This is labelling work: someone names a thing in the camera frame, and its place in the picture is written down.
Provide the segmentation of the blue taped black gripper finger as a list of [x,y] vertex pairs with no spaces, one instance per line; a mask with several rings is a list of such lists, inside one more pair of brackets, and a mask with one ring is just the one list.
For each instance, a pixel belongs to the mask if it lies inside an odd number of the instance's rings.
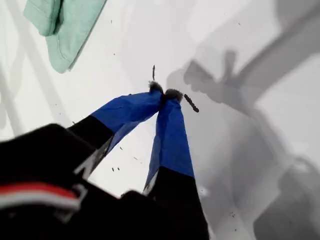
[[160,110],[164,91],[155,81],[149,91],[112,99],[68,129],[107,155],[127,134]]
[[156,119],[144,192],[163,210],[170,240],[208,240],[181,109],[183,94],[168,89]]

